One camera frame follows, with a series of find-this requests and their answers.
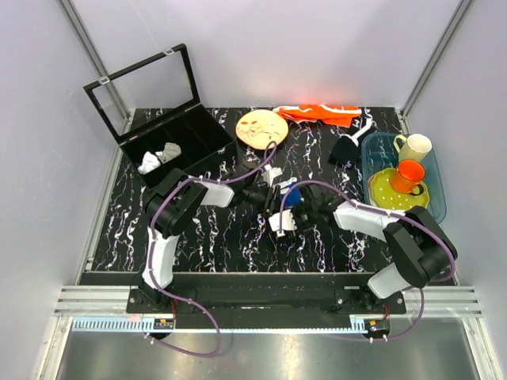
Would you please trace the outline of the blue white underwear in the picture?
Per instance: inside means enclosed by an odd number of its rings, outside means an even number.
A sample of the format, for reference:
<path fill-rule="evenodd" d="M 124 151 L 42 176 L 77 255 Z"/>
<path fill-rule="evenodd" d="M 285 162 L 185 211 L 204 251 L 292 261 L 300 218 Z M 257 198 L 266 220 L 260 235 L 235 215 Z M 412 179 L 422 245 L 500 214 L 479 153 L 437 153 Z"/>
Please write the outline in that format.
<path fill-rule="evenodd" d="M 290 187 L 297 182 L 298 180 L 295 177 L 291 177 L 290 179 L 281 181 L 278 184 L 280 187 L 280 198 L 283 199 L 285 195 L 288 195 L 284 202 L 285 208 L 294 207 L 303 201 L 303 197 L 301 196 L 301 192 L 298 188 L 289 191 Z"/>

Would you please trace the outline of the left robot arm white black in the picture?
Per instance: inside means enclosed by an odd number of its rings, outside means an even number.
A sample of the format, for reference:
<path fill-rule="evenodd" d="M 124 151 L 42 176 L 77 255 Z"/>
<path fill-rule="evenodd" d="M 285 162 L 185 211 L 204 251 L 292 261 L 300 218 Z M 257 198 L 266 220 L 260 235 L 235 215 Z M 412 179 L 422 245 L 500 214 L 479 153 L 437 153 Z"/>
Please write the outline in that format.
<path fill-rule="evenodd" d="M 179 237 L 202 206 L 230 208 L 247 203 L 267 215 L 280 205 L 278 168 L 265 166 L 240 177 L 213 180 L 174 169 L 143 199 L 148 221 L 148 258 L 139 283 L 143 304 L 153 313 L 171 303 L 166 290 L 173 282 L 173 263 Z"/>

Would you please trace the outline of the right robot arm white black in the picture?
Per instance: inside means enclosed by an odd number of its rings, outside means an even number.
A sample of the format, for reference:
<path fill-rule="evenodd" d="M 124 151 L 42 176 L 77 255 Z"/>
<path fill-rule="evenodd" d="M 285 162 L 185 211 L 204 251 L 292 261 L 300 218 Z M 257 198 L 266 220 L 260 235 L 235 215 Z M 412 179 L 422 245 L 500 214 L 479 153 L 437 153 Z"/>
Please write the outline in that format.
<path fill-rule="evenodd" d="M 303 201 L 293 207 L 299 228 L 321 219 L 342 230 L 355 231 L 384 241 L 391 263 L 378 270 L 360 293 L 364 311 L 377 314 L 388 298 L 409 287 L 424 288 L 433 281 L 451 279 L 457 251 L 428 210 L 389 211 L 350 199 L 333 186 L 317 181 L 300 183 Z"/>

